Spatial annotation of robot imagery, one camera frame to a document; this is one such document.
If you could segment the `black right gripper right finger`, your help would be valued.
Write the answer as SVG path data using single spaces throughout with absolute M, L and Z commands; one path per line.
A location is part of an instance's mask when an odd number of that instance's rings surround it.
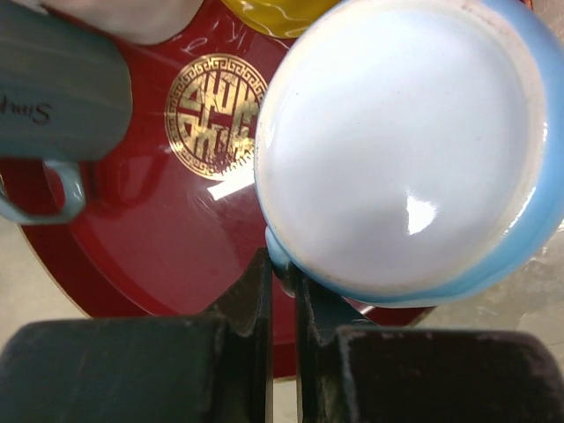
M 560 422 L 563 378 L 541 341 L 506 330 L 379 326 L 299 271 L 301 422 Z

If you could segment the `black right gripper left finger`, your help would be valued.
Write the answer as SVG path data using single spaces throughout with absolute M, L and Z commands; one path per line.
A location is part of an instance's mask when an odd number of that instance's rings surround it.
M 272 266 L 197 315 L 29 323 L 1 354 L 4 422 L 270 422 Z

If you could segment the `blue mug white base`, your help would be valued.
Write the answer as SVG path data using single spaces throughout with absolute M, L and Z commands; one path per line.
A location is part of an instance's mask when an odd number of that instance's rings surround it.
M 497 283 L 563 218 L 563 45 L 517 1 L 344 1 L 256 127 L 273 265 L 428 307 Z

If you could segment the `dark teal faceted mug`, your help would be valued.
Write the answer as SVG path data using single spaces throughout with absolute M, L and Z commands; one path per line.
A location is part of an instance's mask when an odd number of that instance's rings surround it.
M 63 186 L 56 214 L 33 215 L 7 196 L 20 225 L 74 220 L 85 207 L 79 170 L 124 139 L 133 112 L 130 72 L 108 38 L 13 1 L 1 3 L 1 155 L 41 160 Z

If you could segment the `pink mug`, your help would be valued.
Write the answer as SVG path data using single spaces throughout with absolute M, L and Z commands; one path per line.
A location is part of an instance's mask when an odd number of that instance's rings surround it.
M 203 0 L 61 0 L 39 4 L 105 33 L 140 45 L 156 45 L 180 33 Z

